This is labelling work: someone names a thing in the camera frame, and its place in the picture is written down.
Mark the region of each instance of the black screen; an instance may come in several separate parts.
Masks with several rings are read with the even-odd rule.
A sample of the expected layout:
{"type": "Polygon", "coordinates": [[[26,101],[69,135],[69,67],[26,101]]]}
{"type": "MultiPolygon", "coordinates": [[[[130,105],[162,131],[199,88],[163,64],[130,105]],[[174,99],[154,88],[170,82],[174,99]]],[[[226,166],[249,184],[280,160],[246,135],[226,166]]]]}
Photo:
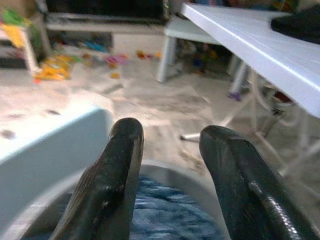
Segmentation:
{"type": "Polygon", "coordinates": [[[50,13],[154,19],[163,16],[162,0],[46,0],[46,4],[50,13]]]}

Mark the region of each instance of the floor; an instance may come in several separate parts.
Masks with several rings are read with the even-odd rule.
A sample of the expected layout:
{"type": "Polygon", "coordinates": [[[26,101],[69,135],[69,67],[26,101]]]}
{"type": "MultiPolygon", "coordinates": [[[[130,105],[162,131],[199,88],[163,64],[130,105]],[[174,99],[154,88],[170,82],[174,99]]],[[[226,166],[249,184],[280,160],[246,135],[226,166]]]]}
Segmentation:
{"type": "MultiPolygon", "coordinates": [[[[77,63],[68,81],[33,83],[25,70],[0,70],[0,144],[24,134],[26,126],[63,112],[71,104],[92,103],[112,112],[114,119],[137,118],[144,129],[144,159],[174,162],[201,176],[210,175],[200,156],[198,145],[181,141],[179,135],[198,132],[210,124],[218,124],[239,102],[227,97],[231,85],[225,73],[226,63],[217,60],[209,77],[179,73],[170,69],[167,83],[155,80],[158,59],[138,59],[134,52],[142,49],[155,53],[161,49],[162,36],[139,36],[128,43],[128,36],[117,36],[114,51],[127,53],[126,65],[110,70],[98,62],[93,67],[77,63]],[[111,79],[117,72],[120,79],[111,79]]],[[[275,171],[281,165],[257,140],[250,128],[250,111],[244,109],[229,125],[246,135],[275,171]]],[[[312,119],[312,139],[319,138],[319,121],[312,119]]],[[[287,161],[294,156],[297,129],[276,125],[268,140],[287,161]]],[[[320,155],[298,166],[285,179],[293,198],[306,215],[320,228],[320,200],[313,191],[304,189],[300,181],[320,193],[320,155]]]]}

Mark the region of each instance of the white chair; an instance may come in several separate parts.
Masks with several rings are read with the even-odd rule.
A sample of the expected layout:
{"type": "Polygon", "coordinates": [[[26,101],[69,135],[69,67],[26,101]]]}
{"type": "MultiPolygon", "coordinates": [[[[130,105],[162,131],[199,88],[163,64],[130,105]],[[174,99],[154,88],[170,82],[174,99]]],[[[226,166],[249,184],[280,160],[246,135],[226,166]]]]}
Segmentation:
{"type": "Polygon", "coordinates": [[[166,35],[166,38],[162,49],[162,59],[156,74],[156,80],[160,83],[166,82],[168,65],[172,65],[174,63],[177,39],[221,45],[217,40],[193,22],[177,17],[171,19],[167,23],[164,28],[164,34],[166,35]]]}

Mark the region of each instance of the television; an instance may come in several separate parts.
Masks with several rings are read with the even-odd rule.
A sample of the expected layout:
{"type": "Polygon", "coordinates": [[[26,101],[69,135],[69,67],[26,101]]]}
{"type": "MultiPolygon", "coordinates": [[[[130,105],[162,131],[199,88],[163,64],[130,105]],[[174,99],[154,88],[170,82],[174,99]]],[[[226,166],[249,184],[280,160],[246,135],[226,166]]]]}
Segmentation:
{"type": "Polygon", "coordinates": [[[67,19],[162,22],[168,0],[45,0],[48,15],[67,19]]]}

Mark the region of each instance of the concrete floor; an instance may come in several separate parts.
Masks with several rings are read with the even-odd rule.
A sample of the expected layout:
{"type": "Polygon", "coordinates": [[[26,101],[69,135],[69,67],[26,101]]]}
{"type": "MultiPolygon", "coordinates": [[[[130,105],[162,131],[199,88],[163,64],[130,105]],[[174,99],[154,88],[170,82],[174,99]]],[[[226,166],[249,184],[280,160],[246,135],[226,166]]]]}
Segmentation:
{"type": "MultiPolygon", "coordinates": [[[[127,65],[116,70],[104,64],[87,67],[77,63],[71,80],[33,83],[26,70],[0,70],[0,144],[32,134],[37,124],[63,113],[72,104],[92,103],[113,113],[114,119],[137,118],[144,127],[144,159],[174,162],[200,175],[210,177],[200,156],[198,145],[179,140],[179,135],[198,132],[210,124],[218,124],[239,102],[227,97],[231,85],[224,72],[226,64],[217,61],[210,77],[177,74],[173,68],[166,84],[155,80],[159,61],[138,59],[134,52],[142,49],[155,53],[161,49],[162,36],[137,36],[128,43],[128,36],[117,36],[114,51],[127,53],[127,65]],[[110,72],[118,72],[120,79],[111,79],[110,72]],[[12,131],[15,136],[4,130],[12,131]]],[[[275,171],[281,164],[253,136],[250,111],[244,109],[229,125],[246,135],[275,171]]],[[[312,140],[319,138],[319,121],[311,119],[312,140]]],[[[276,125],[268,140],[289,162],[297,154],[297,129],[276,125]]],[[[320,169],[319,154],[296,167],[285,178],[293,198],[305,214],[320,228],[320,169]],[[310,186],[306,190],[300,184],[310,186]]]]}

